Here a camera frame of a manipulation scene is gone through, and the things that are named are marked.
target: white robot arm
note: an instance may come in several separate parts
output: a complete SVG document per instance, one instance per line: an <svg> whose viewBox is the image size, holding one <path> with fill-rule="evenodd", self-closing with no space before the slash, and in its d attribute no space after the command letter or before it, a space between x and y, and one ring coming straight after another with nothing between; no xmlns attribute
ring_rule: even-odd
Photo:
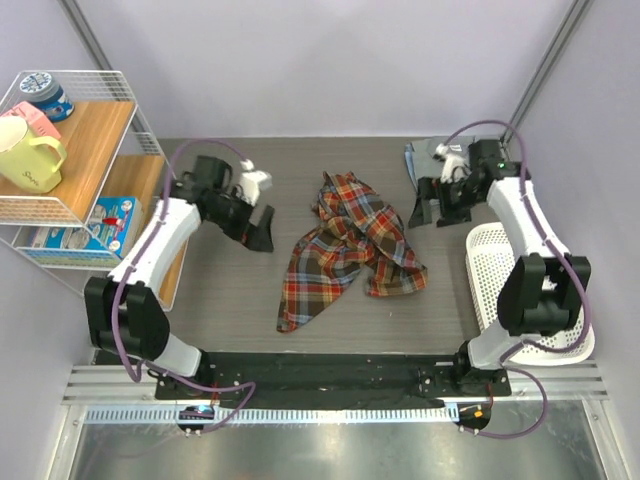
<svg viewBox="0 0 640 480"><path fill-rule="evenodd" d="M260 192L271 186L271 176L255 170L248 160L242 162L242 168L238 183L229 190L231 167L217 158L198 157L194 171L175 180L169 198L158 202L152 220L126 258L107 278L89 280L85 304L94 346L117 353L110 317L114 292L126 278L118 334L127 354L207 384L206 355L170 333L157 298L176 255L203 221L216 223L249 250L273 251L274 209L265 207L259 223L250 222Z"/></svg>
<svg viewBox="0 0 640 480"><path fill-rule="evenodd" d="M498 296L498 318L479 337L463 344L467 367L487 371L502 368L502 355L523 340L539 340L576 324L579 295L547 241L565 257L585 288L591 273L588 260L572 256L553 233L536 200L533 183L526 180L526 196L536 217L532 219L520 189L519 165L507 164L495 144L497 141L485 140L470 146L470 153L476 156L470 159L466 167L470 173L462 180L452 179L461 157L444 146L436 151L444 161L443 177L437 184L440 207L443 216L448 216L439 226L468 221L469 208L486 200L513 249L515 266ZM547 232L547 238L540 238L534 221ZM545 280L551 287L544 287Z"/></svg>

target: mug handle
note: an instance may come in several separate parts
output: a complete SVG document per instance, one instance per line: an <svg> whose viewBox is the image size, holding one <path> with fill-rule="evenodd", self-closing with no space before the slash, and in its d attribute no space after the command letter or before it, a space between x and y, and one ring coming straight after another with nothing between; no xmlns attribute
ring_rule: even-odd
<svg viewBox="0 0 640 480"><path fill-rule="evenodd" d="M53 148L56 151L56 153L60 157L60 161L55 167L53 167L54 172L57 172L58 170L60 170L60 167L62 166L64 161L67 159L67 150L64 148L64 145L62 145L60 140L56 140L53 137L36 137L29 141L29 145L31 145L32 147L46 145L48 147Z"/></svg>

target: blue tin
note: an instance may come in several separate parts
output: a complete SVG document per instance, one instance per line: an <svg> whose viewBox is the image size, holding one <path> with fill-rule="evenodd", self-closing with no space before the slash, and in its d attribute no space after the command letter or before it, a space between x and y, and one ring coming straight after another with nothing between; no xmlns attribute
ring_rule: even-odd
<svg viewBox="0 0 640 480"><path fill-rule="evenodd" d="M73 104L50 73L27 75L20 82L20 91L27 102L42 110L52 122L64 120L73 113Z"/></svg>

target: gray wall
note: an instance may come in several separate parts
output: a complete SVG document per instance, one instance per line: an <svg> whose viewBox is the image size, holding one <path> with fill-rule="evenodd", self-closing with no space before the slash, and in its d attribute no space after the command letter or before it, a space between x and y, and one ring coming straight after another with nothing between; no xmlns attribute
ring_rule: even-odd
<svg viewBox="0 0 640 480"><path fill-rule="evenodd" d="M79 0L159 137L509 118L571 0Z"/></svg>
<svg viewBox="0 0 640 480"><path fill-rule="evenodd" d="M92 63L57 2L10 2L0 15L0 91L23 69ZM0 226L0 238L12 228ZM82 300L0 242L2 478L42 478L60 427L71 366L89 356Z"/></svg>
<svg viewBox="0 0 640 480"><path fill-rule="evenodd" d="M593 3L522 132L544 211L593 265L595 355L637 454L640 2Z"/></svg>

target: plaid cloth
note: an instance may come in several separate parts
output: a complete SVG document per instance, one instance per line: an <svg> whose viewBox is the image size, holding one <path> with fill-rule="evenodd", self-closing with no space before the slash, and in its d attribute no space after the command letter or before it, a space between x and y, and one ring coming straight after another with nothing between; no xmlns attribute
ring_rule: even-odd
<svg viewBox="0 0 640 480"><path fill-rule="evenodd" d="M329 175L314 211L321 223L302 237L287 269L278 331L292 332L333 303L358 276L373 269L366 293L401 295L427 285L427 269L404 238L402 220L371 187L349 172Z"/></svg>

